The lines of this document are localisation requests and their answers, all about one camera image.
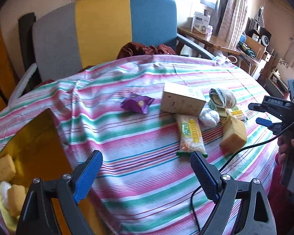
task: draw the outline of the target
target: sponge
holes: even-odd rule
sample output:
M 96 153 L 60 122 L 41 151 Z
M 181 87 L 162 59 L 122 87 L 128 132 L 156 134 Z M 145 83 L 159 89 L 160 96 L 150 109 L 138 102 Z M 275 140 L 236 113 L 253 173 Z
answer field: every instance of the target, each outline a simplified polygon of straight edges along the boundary
M 12 185 L 8 190 L 8 207 L 11 217 L 18 217 L 25 201 L 26 192 L 22 185 Z
M 11 155 L 0 158 L 0 180 L 9 182 L 16 174 L 16 169 Z
M 220 147 L 234 154 L 247 142 L 244 122 L 229 116 L 223 124 L 223 138 Z

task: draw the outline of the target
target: purple snack package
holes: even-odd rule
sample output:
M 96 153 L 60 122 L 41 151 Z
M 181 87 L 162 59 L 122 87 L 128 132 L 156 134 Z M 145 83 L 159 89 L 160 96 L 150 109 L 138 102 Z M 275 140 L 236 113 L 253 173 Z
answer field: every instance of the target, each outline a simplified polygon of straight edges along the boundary
M 149 105 L 152 104 L 154 98 L 148 96 L 140 96 L 131 93 L 120 105 L 122 109 L 131 110 L 137 113 L 148 113 Z

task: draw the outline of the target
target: white crumpled ball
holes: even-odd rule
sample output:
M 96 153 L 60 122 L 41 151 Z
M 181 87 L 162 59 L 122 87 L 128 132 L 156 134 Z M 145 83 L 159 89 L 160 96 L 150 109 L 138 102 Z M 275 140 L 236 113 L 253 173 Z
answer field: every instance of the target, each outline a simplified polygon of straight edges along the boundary
M 8 209 L 8 190 L 11 188 L 11 184 L 5 181 L 1 182 L 0 192 L 3 201 L 3 205 L 6 209 Z
M 219 113 L 210 108 L 203 108 L 199 115 L 199 120 L 207 127 L 214 128 L 220 121 Z

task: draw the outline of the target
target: maroon fabric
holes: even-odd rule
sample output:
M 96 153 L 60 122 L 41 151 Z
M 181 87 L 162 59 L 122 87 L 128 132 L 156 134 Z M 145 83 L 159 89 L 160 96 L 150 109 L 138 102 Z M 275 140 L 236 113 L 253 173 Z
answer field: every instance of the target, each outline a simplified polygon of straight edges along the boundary
M 294 225 L 294 205 L 288 202 L 287 189 L 280 185 L 282 166 L 278 162 L 272 174 L 272 182 L 268 194 L 268 200 L 276 222 L 277 235 L 285 235 Z
M 176 55 L 175 51 L 164 44 L 160 44 L 157 48 L 155 46 L 146 46 L 138 42 L 129 42 L 123 48 L 121 48 L 117 59 L 130 57 L 130 56 L 139 56 L 139 55 Z

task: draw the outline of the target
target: metal bolt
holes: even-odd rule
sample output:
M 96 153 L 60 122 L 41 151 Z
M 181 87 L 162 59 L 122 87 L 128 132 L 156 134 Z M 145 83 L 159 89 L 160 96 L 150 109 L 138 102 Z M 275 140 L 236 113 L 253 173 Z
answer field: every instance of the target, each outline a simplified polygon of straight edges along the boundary
M 255 184 L 260 184 L 260 180 L 259 180 L 259 179 L 253 179 L 253 182 L 254 182 Z
M 223 178 L 224 180 L 230 180 L 230 179 L 231 179 L 231 176 L 228 175 L 228 174 L 223 174 L 223 175 L 222 175 L 222 178 Z
M 70 179 L 72 176 L 71 176 L 70 173 L 65 173 L 62 177 L 63 177 L 63 179 L 68 180 L 68 179 Z
M 33 179 L 33 183 L 39 183 L 40 182 L 40 178 L 34 178 Z

